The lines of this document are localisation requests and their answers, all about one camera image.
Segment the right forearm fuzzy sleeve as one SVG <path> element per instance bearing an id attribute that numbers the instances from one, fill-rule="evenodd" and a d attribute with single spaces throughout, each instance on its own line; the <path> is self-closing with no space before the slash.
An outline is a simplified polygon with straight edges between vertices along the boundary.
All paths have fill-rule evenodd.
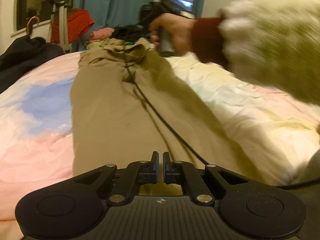
<path id="1" fill-rule="evenodd" d="M 215 18 L 198 18 L 193 52 L 241 81 L 274 87 L 319 104 L 319 3 L 236 1 Z"/>

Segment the person right hand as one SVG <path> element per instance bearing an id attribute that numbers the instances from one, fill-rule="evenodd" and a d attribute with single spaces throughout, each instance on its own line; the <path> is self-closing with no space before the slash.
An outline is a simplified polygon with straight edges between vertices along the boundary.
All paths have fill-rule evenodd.
<path id="1" fill-rule="evenodd" d="M 164 29 L 171 35 L 171 44 L 176 51 L 177 56 L 183 56 L 188 52 L 193 52 L 191 42 L 191 31 L 196 19 L 185 18 L 182 16 L 164 13 L 154 19 L 150 24 L 151 42 L 155 45 L 157 51 L 162 44 L 160 29 Z"/>

